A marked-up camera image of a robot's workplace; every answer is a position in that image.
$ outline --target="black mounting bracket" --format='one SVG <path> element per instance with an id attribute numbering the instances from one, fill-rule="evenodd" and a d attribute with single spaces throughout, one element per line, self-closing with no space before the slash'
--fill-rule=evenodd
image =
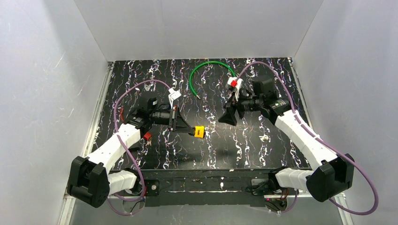
<path id="1" fill-rule="evenodd" d="M 354 161 L 350 154 L 345 154 Z M 331 197 L 349 189 L 354 176 L 354 166 L 341 157 L 329 162 L 322 161 L 311 176 L 307 177 L 309 193 L 319 202 L 324 202 Z"/>
<path id="2" fill-rule="evenodd" d="M 195 128 L 184 120 L 181 116 L 180 108 L 176 105 L 171 109 L 168 128 L 173 132 L 188 133 L 192 136 L 195 134 Z"/>
<path id="3" fill-rule="evenodd" d="M 232 126 L 236 126 L 237 119 L 235 117 L 236 107 L 232 104 L 232 101 L 235 100 L 235 95 L 232 94 L 231 98 L 229 98 L 228 102 L 224 105 L 225 113 L 218 119 L 220 123 L 226 123 Z"/>
<path id="4" fill-rule="evenodd" d="M 67 193 L 98 208 L 109 195 L 106 168 L 102 163 L 96 164 L 88 158 L 76 157 L 70 167 Z"/>

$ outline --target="red connector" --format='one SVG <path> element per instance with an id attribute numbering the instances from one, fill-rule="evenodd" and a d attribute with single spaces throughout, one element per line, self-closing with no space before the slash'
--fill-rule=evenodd
<path id="1" fill-rule="evenodd" d="M 233 81 L 231 82 L 231 86 L 232 86 L 233 88 L 235 88 L 236 85 L 237 85 L 237 81 L 233 80 Z"/>
<path id="2" fill-rule="evenodd" d="M 142 138 L 146 141 L 148 141 L 152 137 L 152 134 L 147 132 Z"/>

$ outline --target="white connector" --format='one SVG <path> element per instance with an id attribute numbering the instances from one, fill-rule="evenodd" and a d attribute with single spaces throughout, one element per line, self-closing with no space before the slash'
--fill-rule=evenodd
<path id="1" fill-rule="evenodd" d="M 234 88 L 235 92 L 235 99 L 238 101 L 239 100 L 239 89 L 242 86 L 242 79 L 237 79 L 236 77 L 230 77 L 228 78 L 227 85 L 225 86 L 226 88 Z"/>
<path id="2" fill-rule="evenodd" d="M 173 88 L 170 88 L 169 90 L 169 95 L 168 95 L 168 101 L 170 102 L 170 106 L 173 107 L 173 102 L 177 98 L 181 96 L 181 93 L 179 90 L 175 91 Z"/>

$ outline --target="marbled tabletop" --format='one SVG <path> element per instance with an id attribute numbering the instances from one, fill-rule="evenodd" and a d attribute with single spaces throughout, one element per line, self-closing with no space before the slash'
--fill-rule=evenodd
<path id="1" fill-rule="evenodd" d="M 293 96 L 295 107 L 306 118 L 302 100 L 287 58 L 261 59 L 209 59 L 221 61 L 239 74 L 243 67 L 253 61 L 268 63 L 282 76 Z M 246 112 L 243 120 L 237 117 L 237 126 L 218 122 L 223 114 L 223 105 L 230 96 L 225 88 L 230 72 L 216 64 L 206 65 L 195 72 L 192 84 L 201 100 L 191 93 L 188 86 L 190 72 L 200 63 L 198 60 L 136 60 L 117 61 L 110 78 L 104 107 L 101 112 L 93 150 L 101 146 L 114 133 L 111 114 L 115 101 L 134 84 L 159 79 L 180 90 L 178 99 L 181 114 L 191 126 L 203 125 L 207 135 L 204 139 L 188 134 L 169 132 L 167 126 L 154 125 L 150 130 L 152 140 L 140 141 L 139 152 L 134 152 L 142 169 L 256 169 L 289 167 L 309 167 L 303 154 L 290 139 L 274 127 L 260 112 Z M 249 68 L 243 78 L 243 87 L 252 90 L 251 80 L 257 76 L 273 76 L 268 68 L 256 65 Z M 275 79 L 280 96 L 286 93 Z M 133 108 L 137 98 L 145 91 L 154 91 L 158 101 L 168 102 L 167 88 L 160 83 L 143 85 L 127 95 L 118 106 L 123 107 L 124 115 Z M 126 154 L 114 165 L 114 170 L 132 167 Z"/>

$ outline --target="white arm segment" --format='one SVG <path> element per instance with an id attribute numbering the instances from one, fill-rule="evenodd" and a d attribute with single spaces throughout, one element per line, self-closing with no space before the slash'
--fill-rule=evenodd
<path id="1" fill-rule="evenodd" d="M 306 176 L 313 173 L 312 170 L 293 170 L 290 168 L 279 171 L 275 176 L 279 186 L 284 188 L 295 188 L 308 192 Z"/>
<path id="2" fill-rule="evenodd" d="M 136 175 L 126 170 L 108 175 L 109 194 L 112 195 L 122 190 L 132 189 L 136 180 Z"/>
<path id="3" fill-rule="evenodd" d="M 119 128 L 119 136 L 129 148 L 141 139 L 140 131 L 131 124 L 122 124 Z M 101 147 L 89 154 L 88 160 L 93 163 L 103 163 L 109 174 L 116 161 L 125 153 L 116 134 L 113 134 Z"/>
<path id="4" fill-rule="evenodd" d="M 313 134 L 316 133 L 304 122 L 300 117 L 301 123 L 304 124 Z M 322 165 L 321 161 L 331 161 L 337 158 L 336 154 L 329 148 L 323 146 L 321 143 L 311 137 L 294 118 L 291 110 L 284 112 L 283 116 L 278 116 L 275 126 L 282 130 L 290 140 L 297 146 L 297 148 L 304 154 L 312 170 L 316 170 Z"/>

